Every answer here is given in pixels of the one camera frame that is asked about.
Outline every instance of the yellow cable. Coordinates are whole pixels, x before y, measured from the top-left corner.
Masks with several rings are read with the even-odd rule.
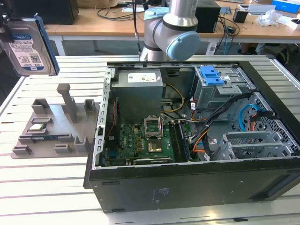
[[[183,98],[182,94],[181,94],[174,86],[172,86],[172,85],[170,85],[170,84],[168,84],[168,83],[166,83],[165,85],[166,85],[166,86],[172,87],[178,94],[180,94],[180,97],[181,97],[181,105],[180,105],[177,109],[163,110],[163,111],[161,111],[161,112],[162,112],[162,113],[172,113],[172,112],[176,112],[176,111],[178,111],[179,109],[181,109],[181,108],[183,107],[183,105],[184,105],[184,98]]]

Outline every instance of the office floor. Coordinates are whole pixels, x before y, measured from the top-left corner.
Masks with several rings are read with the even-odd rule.
[[[57,49],[54,42],[53,50],[56,55]],[[203,43],[197,54],[205,54],[208,43]],[[94,51],[93,43],[91,41],[64,41],[64,48],[67,55],[137,55],[137,47],[135,41],[115,42],[115,41],[98,41],[98,52]],[[239,49],[238,44],[234,44],[227,53],[228,55],[236,55]],[[216,54],[224,54],[223,51],[218,50]],[[300,53],[290,52],[290,60],[285,67],[296,75],[299,67]],[[0,54],[0,105],[5,100],[6,96],[13,89],[18,81],[13,67],[5,54]]]

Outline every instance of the green motherboard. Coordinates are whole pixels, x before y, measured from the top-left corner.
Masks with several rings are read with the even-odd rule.
[[[121,124],[120,145],[109,149],[106,156],[106,166],[131,165],[134,159],[167,158],[170,163],[174,161],[172,137],[169,123],[163,124],[161,137],[146,137],[144,124]],[[182,123],[185,139],[192,132],[188,123]],[[147,132],[160,131],[158,124],[147,124]]]

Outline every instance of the metal table surface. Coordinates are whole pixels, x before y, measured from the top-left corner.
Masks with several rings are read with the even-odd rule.
[[[56,77],[31,76],[19,82],[0,107],[0,224],[300,224],[300,185],[273,202],[218,205],[174,210],[104,214],[92,190],[85,190],[86,157],[16,159],[12,148],[31,116],[35,98],[63,103],[59,83],[71,85],[76,102],[100,100],[108,61],[137,61],[136,56],[58,57]],[[198,61],[248,60],[300,119],[299,83],[275,60],[264,56],[194,56]]]

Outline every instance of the white plastic bag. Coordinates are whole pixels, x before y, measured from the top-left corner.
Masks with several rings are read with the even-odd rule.
[[[266,15],[259,15],[255,21],[261,26],[278,26],[276,20],[279,19],[281,16],[282,15],[280,13],[277,13],[274,9],[271,9],[268,12],[266,12]]]

